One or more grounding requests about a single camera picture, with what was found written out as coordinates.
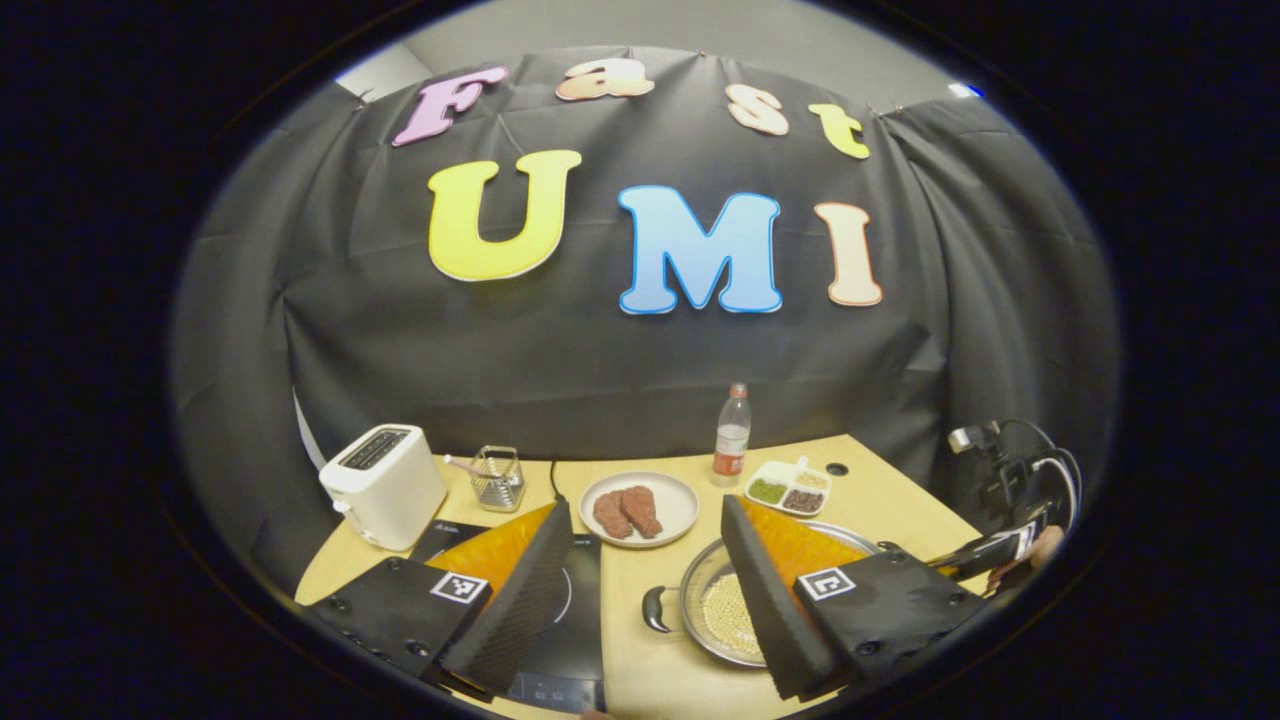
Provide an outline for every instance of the table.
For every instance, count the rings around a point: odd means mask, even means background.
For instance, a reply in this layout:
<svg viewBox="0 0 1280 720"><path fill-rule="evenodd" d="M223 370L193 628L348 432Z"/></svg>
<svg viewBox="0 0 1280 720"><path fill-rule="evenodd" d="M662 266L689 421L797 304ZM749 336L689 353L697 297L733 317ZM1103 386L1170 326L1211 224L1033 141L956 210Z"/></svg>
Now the table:
<svg viewBox="0 0 1280 720"><path fill-rule="evenodd" d="M828 462L849 466L847 475L832 478L831 497L812 520L847 528L873 542L896 542L922 560L931 560L979 537L978 530L960 516L849 436L751 448L746 452L741 478L731 488L712 484L710 455L557 462L556 484L570 501L576 533L590 532L577 514L582 492L595 480L614 473L653 470L673 475L698 493L701 505L694 527L669 544L635 550L604 543L600 553L600 624L609 715L617 720L772 719L833 697L835 693L805 703L795 698L782 701L767 670L737 667L713 657L680 632L676 592L663 594L663 621L672 628L671 634L649 629L640 616L640 600L645 591L654 585L678 585L694 556L719 537L722 496L741 492L764 462L795 462L801 455L815 469ZM480 509L466 470L445 465L438 456L436 466L449 486L449 495L436 518L493 527L552 502L552 464L522 459L521 465L529 487L520 510L499 514ZM408 553L370 546L343 520L311 560L294 600L302 605L315 603L381 560L406 557ZM982 593L986 577L979 575L961 584ZM486 705L457 697L520 720L576 717L504 698L494 698Z"/></svg>

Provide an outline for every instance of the toaster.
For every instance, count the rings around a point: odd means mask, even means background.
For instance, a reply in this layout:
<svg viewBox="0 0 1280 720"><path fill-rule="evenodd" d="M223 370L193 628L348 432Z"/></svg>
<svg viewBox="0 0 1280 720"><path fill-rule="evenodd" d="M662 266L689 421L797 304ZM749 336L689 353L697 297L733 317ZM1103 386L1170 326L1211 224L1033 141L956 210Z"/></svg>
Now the toaster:
<svg viewBox="0 0 1280 720"><path fill-rule="evenodd" d="M406 551L448 495L422 429L378 425L320 469L333 509L370 544Z"/></svg>

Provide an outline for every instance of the wire basket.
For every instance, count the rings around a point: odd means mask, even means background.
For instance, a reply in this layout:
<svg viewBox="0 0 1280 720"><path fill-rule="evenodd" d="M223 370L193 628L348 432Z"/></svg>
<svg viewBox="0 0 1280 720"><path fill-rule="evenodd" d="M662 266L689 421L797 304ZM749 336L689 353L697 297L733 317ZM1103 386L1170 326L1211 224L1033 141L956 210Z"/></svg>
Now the wire basket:
<svg viewBox="0 0 1280 720"><path fill-rule="evenodd" d="M471 475L480 507L495 512L515 512L520 507L525 497L525 473L515 447L486 445L471 459L471 466L484 473Z"/></svg>

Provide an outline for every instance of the plastic bottle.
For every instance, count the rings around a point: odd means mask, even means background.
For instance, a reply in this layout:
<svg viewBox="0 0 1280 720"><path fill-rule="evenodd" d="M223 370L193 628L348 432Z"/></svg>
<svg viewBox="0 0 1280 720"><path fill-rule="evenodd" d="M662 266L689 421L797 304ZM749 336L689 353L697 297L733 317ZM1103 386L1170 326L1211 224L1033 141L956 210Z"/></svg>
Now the plastic bottle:
<svg viewBox="0 0 1280 720"><path fill-rule="evenodd" d="M737 482L750 434L751 406L746 402L746 383L733 383L716 427L716 459L712 461L712 482L716 486L732 487Z"/></svg>

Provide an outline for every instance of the letter m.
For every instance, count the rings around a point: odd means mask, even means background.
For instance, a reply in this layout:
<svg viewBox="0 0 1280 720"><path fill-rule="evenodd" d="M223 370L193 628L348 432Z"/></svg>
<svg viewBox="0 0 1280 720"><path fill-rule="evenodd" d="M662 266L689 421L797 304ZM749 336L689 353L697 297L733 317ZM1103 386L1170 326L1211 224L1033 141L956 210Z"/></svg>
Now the letter m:
<svg viewBox="0 0 1280 720"><path fill-rule="evenodd" d="M703 232L685 199L663 186L628 187L618 204L635 220L635 264L631 290L622 293L622 310L634 315L669 313L677 296L667 287L667 263L689 304L707 306L724 266L728 286L721 307L731 313L772 313L782 306L773 287L772 197L739 192L721 210L710 233Z"/></svg>

